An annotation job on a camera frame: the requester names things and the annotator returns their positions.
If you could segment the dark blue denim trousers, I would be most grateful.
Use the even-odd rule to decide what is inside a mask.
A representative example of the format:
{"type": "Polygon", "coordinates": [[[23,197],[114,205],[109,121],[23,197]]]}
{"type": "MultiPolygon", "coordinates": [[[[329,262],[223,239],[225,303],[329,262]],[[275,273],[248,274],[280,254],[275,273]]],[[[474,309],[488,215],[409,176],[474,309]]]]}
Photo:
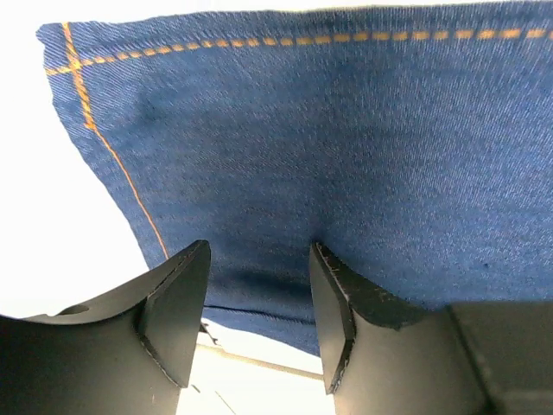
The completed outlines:
{"type": "Polygon", "coordinates": [[[149,267],[319,351],[308,253],[427,307],[552,296],[552,4],[205,12],[37,31],[54,108],[149,267]]]}

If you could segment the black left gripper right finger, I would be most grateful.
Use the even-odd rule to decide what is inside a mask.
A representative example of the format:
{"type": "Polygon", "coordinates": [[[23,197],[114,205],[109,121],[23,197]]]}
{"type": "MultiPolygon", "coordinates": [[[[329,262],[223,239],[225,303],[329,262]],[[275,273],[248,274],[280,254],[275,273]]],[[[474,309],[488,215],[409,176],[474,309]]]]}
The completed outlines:
{"type": "Polygon", "coordinates": [[[551,413],[551,302],[426,310],[317,242],[309,276],[323,381],[337,413],[551,413]]]}

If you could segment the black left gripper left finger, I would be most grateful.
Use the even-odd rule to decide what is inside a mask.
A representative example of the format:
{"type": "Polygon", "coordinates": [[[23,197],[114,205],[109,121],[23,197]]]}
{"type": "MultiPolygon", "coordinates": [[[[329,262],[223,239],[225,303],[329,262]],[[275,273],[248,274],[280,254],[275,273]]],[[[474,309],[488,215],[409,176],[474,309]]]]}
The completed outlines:
{"type": "Polygon", "coordinates": [[[191,372],[211,249],[55,316],[1,319],[4,414],[173,414],[191,372]]]}

